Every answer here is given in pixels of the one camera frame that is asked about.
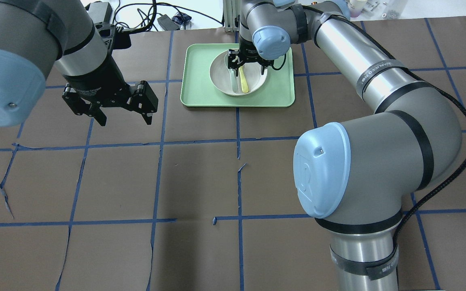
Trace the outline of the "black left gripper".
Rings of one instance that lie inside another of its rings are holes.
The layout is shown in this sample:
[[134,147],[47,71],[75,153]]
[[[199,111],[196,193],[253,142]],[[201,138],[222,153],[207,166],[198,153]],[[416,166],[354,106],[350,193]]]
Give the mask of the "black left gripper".
[[92,72],[65,76],[62,98],[76,115],[87,115],[105,127],[107,116],[101,108],[123,108],[142,115],[148,125],[158,111],[159,99],[147,81],[129,85],[111,55]]

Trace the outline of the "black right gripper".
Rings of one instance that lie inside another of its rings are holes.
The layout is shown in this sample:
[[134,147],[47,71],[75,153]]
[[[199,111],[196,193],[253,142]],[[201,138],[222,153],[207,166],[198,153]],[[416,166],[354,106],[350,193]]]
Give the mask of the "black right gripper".
[[230,48],[226,53],[226,66],[235,75],[239,74],[239,68],[248,63],[258,63],[261,65],[261,74],[265,73],[268,67],[273,67],[274,60],[263,59],[251,41],[244,38],[239,39],[239,48]]

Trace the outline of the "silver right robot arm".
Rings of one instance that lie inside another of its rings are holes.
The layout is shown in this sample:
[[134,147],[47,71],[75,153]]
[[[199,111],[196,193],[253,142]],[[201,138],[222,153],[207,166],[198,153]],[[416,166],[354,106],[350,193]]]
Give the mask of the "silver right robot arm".
[[372,114],[305,132],[293,154],[303,210],[332,234],[341,291],[397,291],[398,236],[466,169],[466,109],[411,72],[350,21],[343,0],[239,2],[239,49],[229,68],[261,71],[312,40]]

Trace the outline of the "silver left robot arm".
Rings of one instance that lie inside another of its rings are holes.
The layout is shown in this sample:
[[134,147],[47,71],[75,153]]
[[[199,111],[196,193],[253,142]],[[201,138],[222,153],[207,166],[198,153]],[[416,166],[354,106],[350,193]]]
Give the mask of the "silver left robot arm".
[[131,46],[130,31],[79,0],[0,0],[0,127],[23,123],[56,68],[62,94],[78,116],[106,125],[102,108],[123,108],[152,124],[159,100],[144,80],[129,85],[112,57]]

